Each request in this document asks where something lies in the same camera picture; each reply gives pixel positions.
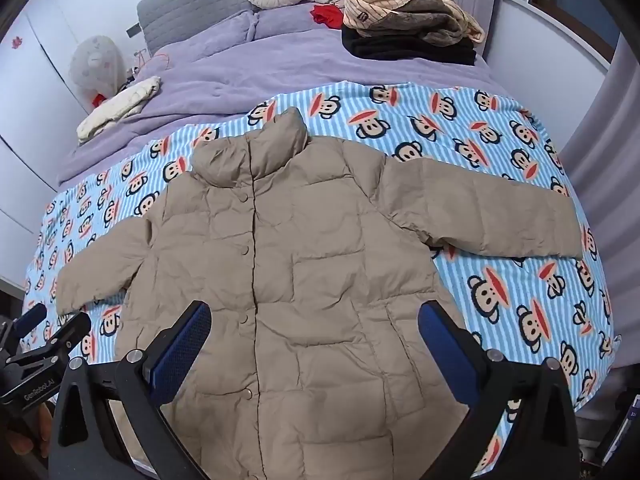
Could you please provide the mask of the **person's left hand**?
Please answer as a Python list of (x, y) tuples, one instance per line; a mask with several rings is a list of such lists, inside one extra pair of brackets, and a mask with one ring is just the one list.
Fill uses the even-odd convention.
[(43, 403), (36, 411), (36, 429), (29, 437), (25, 429), (6, 432), (6, 440), (15, 454), (25, 456), (33, 450), (37, 450), (42, 458), (48, 458), (50, 454), (50, 443), (53, 426), (53, 416), (48, 404)]

